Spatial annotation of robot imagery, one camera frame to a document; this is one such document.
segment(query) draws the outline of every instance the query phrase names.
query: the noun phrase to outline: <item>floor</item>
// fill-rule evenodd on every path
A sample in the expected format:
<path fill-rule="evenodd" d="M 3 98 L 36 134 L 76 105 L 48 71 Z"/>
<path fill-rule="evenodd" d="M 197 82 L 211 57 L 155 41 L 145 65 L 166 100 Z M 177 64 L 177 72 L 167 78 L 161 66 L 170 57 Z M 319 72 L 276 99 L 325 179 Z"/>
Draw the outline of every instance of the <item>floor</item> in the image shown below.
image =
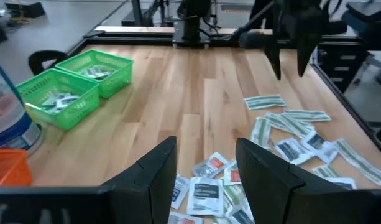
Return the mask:
<path fill-rule="evenodd" d="M 4 8 L 6 1 L 0 0 L 0 8 Z M 47 15 L 32 20 L 30 24 L 20 29 L 10 31 L 9 40 L 0 44 L 0 64 L 15 84 L 32 77 L 27 66 L 27 57 L 31 53 L 42 49 L 66 51 L 80 40 L 82 35 L 123 3 L 123 1 L 114 0 L 43 0 L 41 2 Z M 142 8 L 147 8 L 150 2 L 151 0 L 141 0 Z M 236 28 L 245 24 L 249 17 L 248 13 L 224 12 L 221 10 L 223 4 L 252 3 L 253 0 L 218 0 L 218 25 Z M 170 16 L 176 14 L 178 4 L 177 2 L 171 3 L 168 10 Z M 102 22 L 102 25 L 120 26 L 121 19 L 131 10 L 132 6 L 129 1 Z M 344 8 L 341 8 L 333 17 L 338 18 L 343 12 Z M 159 23 L 157 14 L 154 18 L 156 25 Z M 368 68 L 363 73 L 361 84 L 351 86 L 345 94 L 367 121 L 381 122 L 381 86 L 375 81 L 375 77 L 379 73 L 380 71 L 377 69 Z"/>

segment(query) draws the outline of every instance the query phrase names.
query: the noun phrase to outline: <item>wooden tabletop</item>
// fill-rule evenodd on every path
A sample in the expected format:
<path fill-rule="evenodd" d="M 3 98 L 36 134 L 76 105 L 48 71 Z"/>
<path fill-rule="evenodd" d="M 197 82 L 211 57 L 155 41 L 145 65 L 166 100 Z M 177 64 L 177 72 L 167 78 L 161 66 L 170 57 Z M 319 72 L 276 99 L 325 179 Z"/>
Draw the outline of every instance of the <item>wooden tabletop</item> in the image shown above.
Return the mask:
<path fill-rule="evenodd" d="M 381 152 L 352 116 L 308 67 L 296 70 L 296 52 L 282 50 L 278 81 L 260 50 L 174 49 L 156 46 L 94 45 L 134 59 L 133 81 L 71 131 L 46 126 L 44 143 L 29 157 L 34 185 L 99 185 L 122 172 L 168 136 L 178 137 L 177 171 L 220 152 L 235 158 L 236 139 L 249 138 L 254 119 L 284 108 L 248 110 L 243 98 L 281 94 L 289 109 L 322 110 L 332 121 L 313 123 L 329 141 L 344 138 L 360 155 L 381 168 Z M 273 129 L 273 142 L 290 134 Z M 323 165 L 314 158 L 302 165 Z M 353 177 L 358 188 L 379 188 L 341 156 L 332 167 Z M 184 212 L 186 201 L 180 211 Z"/>

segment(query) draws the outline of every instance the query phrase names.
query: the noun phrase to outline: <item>orange label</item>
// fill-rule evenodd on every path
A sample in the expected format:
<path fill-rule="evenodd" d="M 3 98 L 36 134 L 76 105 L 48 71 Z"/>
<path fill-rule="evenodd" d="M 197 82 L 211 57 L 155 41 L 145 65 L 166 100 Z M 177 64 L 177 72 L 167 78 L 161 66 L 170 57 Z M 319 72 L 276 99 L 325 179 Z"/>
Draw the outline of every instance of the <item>orange label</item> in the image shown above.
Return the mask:
<path fill-rule="evenodd" d="M 240 174 L 238 170 L 232 170 L 230 173 L 231 182 L 240 182 Z"/>
<path fill-rule="evenodd" d="M 223 166 L 223 162 L 221 162 L 218 158 L 211 159 L 210 163 L 216 168 L 221 168 Z"/>
<path fill-rule="evenodd" d="M 195 221 L 185 218 L 182 220 L 182 224 L 195 224 Z"/>

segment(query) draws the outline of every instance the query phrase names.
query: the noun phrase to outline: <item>green plastic basket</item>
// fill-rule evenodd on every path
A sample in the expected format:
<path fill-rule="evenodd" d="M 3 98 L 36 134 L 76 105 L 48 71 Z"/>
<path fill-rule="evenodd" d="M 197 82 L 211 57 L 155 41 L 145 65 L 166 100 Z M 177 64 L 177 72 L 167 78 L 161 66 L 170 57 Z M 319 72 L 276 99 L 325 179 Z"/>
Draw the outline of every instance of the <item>green plastic basket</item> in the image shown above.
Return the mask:
<path fill-rule="evenodd" d="M 100 84 L 99 95 L 103 98 L 109 98 L 121 90 L 132 81 L 133 60 L 108 54 L 100 50 L 88 50 L 82 54 L 69 58 L 64 62 L 57 64 L 57 68 L 70 72 L 75 75 L 96 81 Z M 102 65 L 114 70 L 104 80 L 96 80 L 84 76 L 81 72 L 95 65 Z"/>
<path fill-rule="evenodd" d="M 99 85 L 57 69 L 46 70 L 17 87 L 30 114 L 63 130 L 76 126 L 99 106 Z M 56 92 L 80 96 L 58 114 L 43 110 L 42 103 Z"/>

